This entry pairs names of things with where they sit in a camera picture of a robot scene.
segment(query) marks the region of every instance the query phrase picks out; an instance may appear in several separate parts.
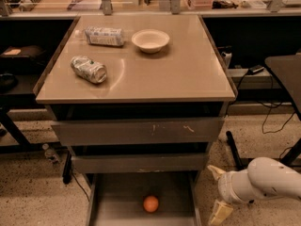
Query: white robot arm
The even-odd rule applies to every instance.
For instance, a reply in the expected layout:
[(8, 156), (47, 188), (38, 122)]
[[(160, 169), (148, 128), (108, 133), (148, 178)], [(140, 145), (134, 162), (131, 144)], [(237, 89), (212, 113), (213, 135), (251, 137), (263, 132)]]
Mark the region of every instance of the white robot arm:
[(288, 197), (301, 202), (301, 174), (266, 157), (252, 160), (247, 169), (225, 172), (208, 166), (218, 181), (222, 201), (216, 201), (210, 225), (219, 225), (232, 212), (232, 204)]

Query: drawer front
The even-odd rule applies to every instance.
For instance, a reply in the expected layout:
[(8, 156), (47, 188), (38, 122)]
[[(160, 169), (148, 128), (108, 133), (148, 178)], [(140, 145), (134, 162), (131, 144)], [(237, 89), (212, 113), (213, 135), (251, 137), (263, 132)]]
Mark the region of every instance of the drawer front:
[[(87, 225), (200, 226), (193, 190), (187, 172), (95, 174)], [(143, 209), (148, 195), (159, 201), (152, 214)]]
[(80, 173), (203, 170), (206, 153), (73, 156)]
[(52, 127), (64, 146), (213, 142), (223, 118), (168, 120), (55, 121)]

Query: concrete floor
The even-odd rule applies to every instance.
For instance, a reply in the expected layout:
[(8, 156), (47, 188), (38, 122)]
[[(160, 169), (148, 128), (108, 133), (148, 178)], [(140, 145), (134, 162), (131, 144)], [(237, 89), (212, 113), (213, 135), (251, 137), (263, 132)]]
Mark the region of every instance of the concrete floor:
[[(277, 130), (289, 114), (271, 115), (265, 130)], [(209, 164), (223, 170), (235, 170), (226, 143), (226, 131), (231, 130), (242, 157), (279, 157), (282, 151), (301, 138), (301, 123), (294, 116), (284, 129), (275, 134), (263, 134), (265, 116), (229, 116), (218, 140), (210, 152)], [(55, 141), (48, 121), (17, 121), (31, 142)], [(9, 135), (0, 138), (0, 145), (12, 141)], [(63, 159), (66, 152), (59, 151)], [(74, 179), (68, 185), (62, 182), (64, 163), (52, 165), (43, 152), (10, 153), (0, 155), (0, 225), (81, 226), (86, 223), (87, 196)], [(89, 188), (83, 176), (74, 171), (84, 190)], [(217, 183), (204, 170), (195, 187), (202, 225), (207, 225), (214, 200), (218, 196)], [(301, 204), (291, 199), (254, 202), (235, 206), (223, 226), (298, 226)]]

